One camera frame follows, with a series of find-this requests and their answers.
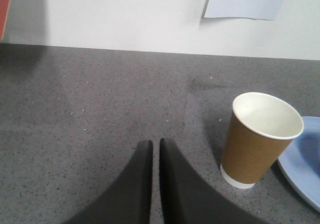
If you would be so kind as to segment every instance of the paper sheet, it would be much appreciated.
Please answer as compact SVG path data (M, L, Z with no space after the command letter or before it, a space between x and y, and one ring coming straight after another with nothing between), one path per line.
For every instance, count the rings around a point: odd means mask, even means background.
M274 20L284 0L209 0L205 18Z

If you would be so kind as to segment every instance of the paper cup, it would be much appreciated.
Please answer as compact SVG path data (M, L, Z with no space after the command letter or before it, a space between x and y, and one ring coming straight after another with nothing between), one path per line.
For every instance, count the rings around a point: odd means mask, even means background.
M304 130L300 114L285 101L259 92L237 96L220 170L232 186L247 189Z

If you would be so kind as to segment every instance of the blue object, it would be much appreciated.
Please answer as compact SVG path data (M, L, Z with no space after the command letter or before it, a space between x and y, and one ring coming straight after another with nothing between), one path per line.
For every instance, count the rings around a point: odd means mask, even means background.
M320 212L320 117L304 116L304 130L279 156L291 186Z

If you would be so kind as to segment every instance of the desk surface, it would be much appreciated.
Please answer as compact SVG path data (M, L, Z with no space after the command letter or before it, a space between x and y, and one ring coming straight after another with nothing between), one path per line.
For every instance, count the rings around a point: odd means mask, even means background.
M244 210L271 224L320 222L277 164L248 190L218 168L238 94L265 92L320 116L320 61L0 44L0 87L1 223L66 221L144 139L154 143L150 223L163 223L162 137Z

